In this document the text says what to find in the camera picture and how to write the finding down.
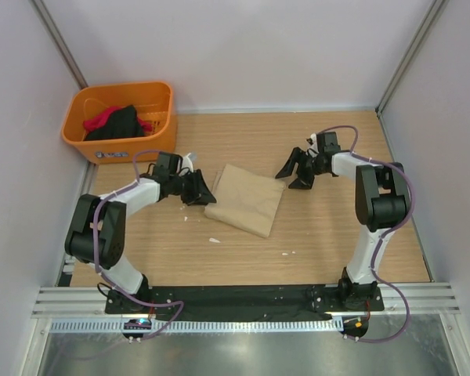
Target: clothing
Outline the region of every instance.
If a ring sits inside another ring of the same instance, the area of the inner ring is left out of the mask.
[[[88,132],[85,141],[144,137],[144,131],[152,130],[151,124],[138,119],[134,106],[108,107],[93,119],[84,121],[84,128]]]
[[[218,201],[205,216],[260,237],[268,237],[285,183],[227,164],[216,176],[212,193]]]

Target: black mounting plate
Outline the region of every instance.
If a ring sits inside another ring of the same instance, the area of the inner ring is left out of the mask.
[[[178,321],[291,322],[330,320],[316,311],[316,285],[153,287],[150,300],[185,303]],[[155,309],[158,320],[169,320],[177,307]],[[108,294],[107,314],[148,314],[116,291]]]
[[[385,310],[383,304],[383,297],[379,287],[376,287],[373,298],[365,299],[359,298],[358,300],[349,300],[344,303],[340,297],[338,286],[331,285],[317,285],[316,286],[317,299],[315,301],[315,310],[319,313],[330,312],[365,312],[367,310],[367,301],[369,302],[369,309],[371,312],[381,312]]]

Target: metal floor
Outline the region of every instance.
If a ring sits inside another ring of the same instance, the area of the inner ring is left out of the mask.
[[[383,338],[403,316],[373,316],[366,338]],[[417,315],[407,331],[381,345],[355,343],[335,332],[171,334],[122,344],[120,334],[50,334],[39,375],[308,376],[459,375],[439,315]]]

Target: white wall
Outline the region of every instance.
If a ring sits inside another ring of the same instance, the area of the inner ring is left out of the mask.
[[[431,0],[45,0],[90,85],[184,111],[375,107]]]
[[[431,269],[452,283],[470,327],[470,0],[449,2],[384,119],[417,188]]]
[[[0,1],[0,376],[18,375],[85,165],[60,128],[75,83],[24,0]]]

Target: white cable tray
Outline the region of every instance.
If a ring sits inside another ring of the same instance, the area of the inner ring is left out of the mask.
[[[124,329],[129,319],[54,319],[49,333],[147,333],[161,328],[165,322],[153,320],[149,330]],[[202,334],[202,333],[274,333],[274,332],[301,332],[301,331],[342,331],[341,317],[334,317],[328,321],[301,321],[301,322],[257,322],[257,323],[212,323],[195,321],[175,321],[165,334]]]

